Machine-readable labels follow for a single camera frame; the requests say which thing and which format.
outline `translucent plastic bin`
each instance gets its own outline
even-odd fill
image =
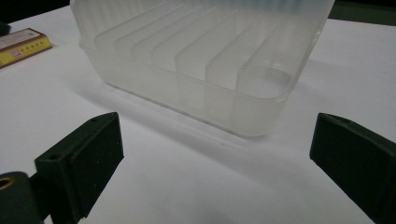
[[[274,126],[334,0],[72,0],[104,82],[243,136]]]

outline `dark background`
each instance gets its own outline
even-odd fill
[[[2,0],[0,21],[10,23],[69,5],[70,0]],[[396,2],[336,0],[331,19],[396,25]]]

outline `table surface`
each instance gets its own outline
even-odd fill
[[[70,7],[11,25],[54,48],[0,70],[0,173],[32,175],[84,121],[120,114],[125,159],[81,223],[372,223],[309,149],[318,112],[396,141],[395,27],[328,20],[273,132],[244,139],[107,86]]]

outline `white tabletop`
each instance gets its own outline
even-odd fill
[[[0,173],[120,114],[125,159],[81,223],[372,223],[308,154],[318,112],[396,142],[395,27],[328,20],[273,132],[243,139],[107,86],[69,7],[11,25],[54,48],[0,70]]]

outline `yellow label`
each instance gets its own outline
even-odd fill
[[[51,47],[50,41],[46,36],[38,38],[37,40],[17,46],[13,49],[0,52],[0,66],[8,63],[13,63],[19,59],[28,57],[43,49]]]

